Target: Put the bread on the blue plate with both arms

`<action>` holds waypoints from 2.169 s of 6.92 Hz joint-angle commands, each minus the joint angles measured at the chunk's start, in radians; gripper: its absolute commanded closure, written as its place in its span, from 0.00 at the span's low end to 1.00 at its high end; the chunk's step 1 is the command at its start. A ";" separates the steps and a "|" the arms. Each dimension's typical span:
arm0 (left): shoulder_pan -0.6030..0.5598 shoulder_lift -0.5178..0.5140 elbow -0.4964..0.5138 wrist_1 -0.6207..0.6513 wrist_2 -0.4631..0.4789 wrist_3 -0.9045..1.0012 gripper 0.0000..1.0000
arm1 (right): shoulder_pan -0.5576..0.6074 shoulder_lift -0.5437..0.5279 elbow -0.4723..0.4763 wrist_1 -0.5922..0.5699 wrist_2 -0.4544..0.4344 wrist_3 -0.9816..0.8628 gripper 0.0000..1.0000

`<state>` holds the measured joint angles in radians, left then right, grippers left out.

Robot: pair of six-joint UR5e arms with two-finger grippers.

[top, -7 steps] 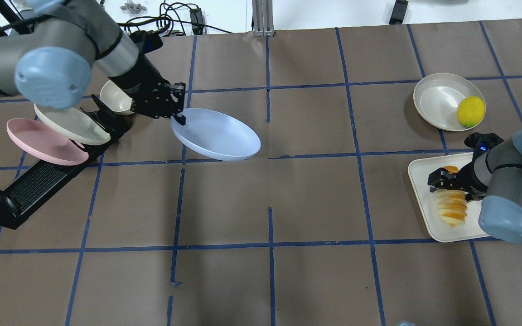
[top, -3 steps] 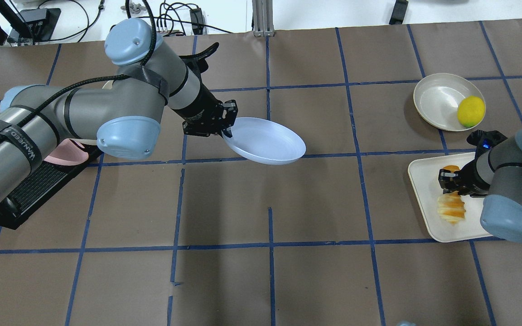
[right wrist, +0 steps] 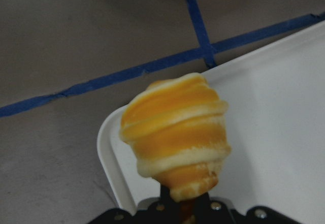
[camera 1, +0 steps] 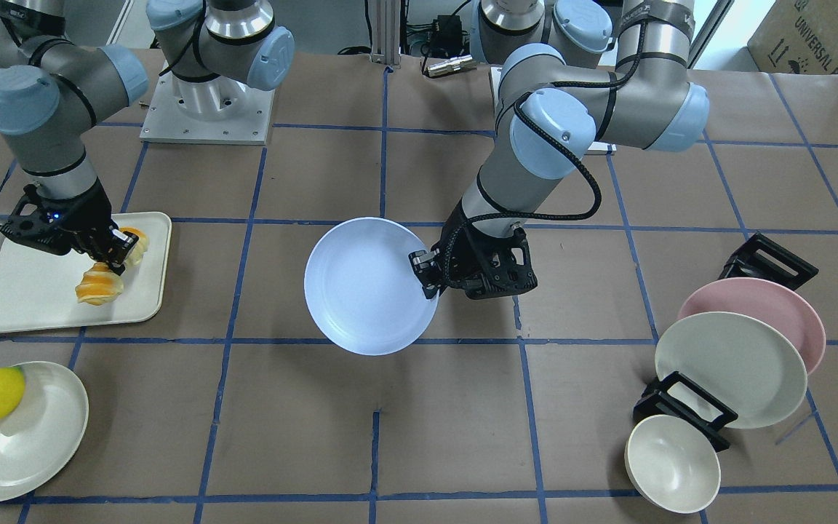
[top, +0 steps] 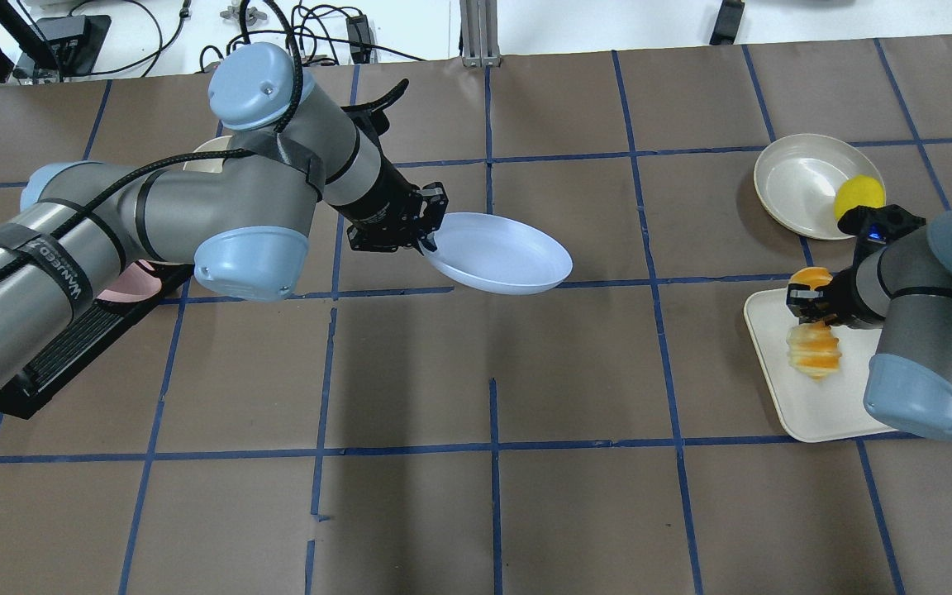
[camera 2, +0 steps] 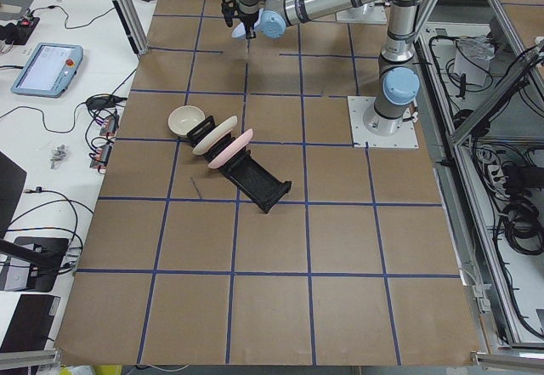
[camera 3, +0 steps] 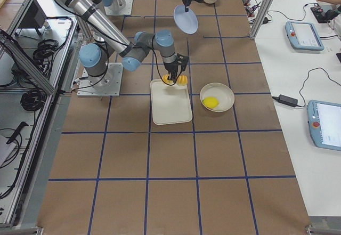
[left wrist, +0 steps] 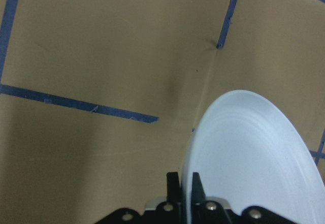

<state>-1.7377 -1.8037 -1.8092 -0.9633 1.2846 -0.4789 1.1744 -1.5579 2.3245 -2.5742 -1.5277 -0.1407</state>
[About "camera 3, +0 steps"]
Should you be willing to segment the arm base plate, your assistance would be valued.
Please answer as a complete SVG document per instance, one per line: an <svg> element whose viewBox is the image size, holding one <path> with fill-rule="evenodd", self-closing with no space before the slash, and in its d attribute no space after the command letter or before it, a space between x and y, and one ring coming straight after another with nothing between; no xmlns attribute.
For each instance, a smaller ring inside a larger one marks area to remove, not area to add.
<svg viewBox="0 0 341 235"><path fill-rule="evenodd" d="M133 0L113 0L110 6L105 7L107 16L130 16L132 13Z"/></svg>
<svg viewBox="0 0 341 235"><path fill-rule="evenodd" d="M120 96L121 79L123 75L123 66L121 63L109 63L105 75L91 77L83 69L83 77L79 83L80 89L77 90L78 97L107 97Z"/></svg>

